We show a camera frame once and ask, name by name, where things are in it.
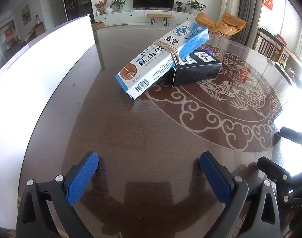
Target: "silver screw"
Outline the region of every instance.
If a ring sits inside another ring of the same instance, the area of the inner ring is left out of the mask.
[[[235,176],[235,181],[236,182],[242,182],[242,178],[240,176]]]
[[[271,185],[270,181],[268,181],[268,180],[265,180],[265,181],[264,181],[264,184],[265,184],[266,186],[270,186],[270,185]]]
[[[27,181],[27,185],[32,185],[34,183],[34,181],[32,179]]]
[[[64,179],[64,176],[56,176],[55,181],[62,181]]]

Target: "box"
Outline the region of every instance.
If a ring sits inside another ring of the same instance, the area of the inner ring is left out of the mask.
[[[182,59],[206,42],[209,37],[206,27],[186,21],[160,39],[176,47]],[[123,90],[136,99],[174,65],[170,52],[159,45],[152,44],[115,77]]]
[[[165,79],[172,83],[172,87],[179,87],[217,77],[221,65],[221,61],[206,53],[204,48],[198,47],[187,55],[180,64],[172,67],[165,74]]]
[[[105,27],[105,23],[103,21],[98,21],[92,24],[93,30],[98,30]]]

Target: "flower pot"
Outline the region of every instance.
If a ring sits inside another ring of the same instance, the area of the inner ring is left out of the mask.
[[[191,14],[197,15],[199,14],[199,10],[191,8]]]
[[[112,11],[113,11],[112,7],[105,8],[105,13],[112,13]]]

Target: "barcode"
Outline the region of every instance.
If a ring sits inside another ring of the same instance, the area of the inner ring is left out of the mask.
[[[149,82],[147,81],[147,79],[144,79],[144,80],[141,80],[141,82],[134,88],[137,91],[143,91],[145,88],[147,88],[147,86],[149,86]]]

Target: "orange chair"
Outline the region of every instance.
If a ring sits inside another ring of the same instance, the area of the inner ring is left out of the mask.
[[[233,36],[247,26],[247,22],[241,20],[229,12],[223,13],[223,19],[214,21],[209,18],[205,13],[200,12],[196,18],[196,22],[206,28],[208,32],[217,36]]]

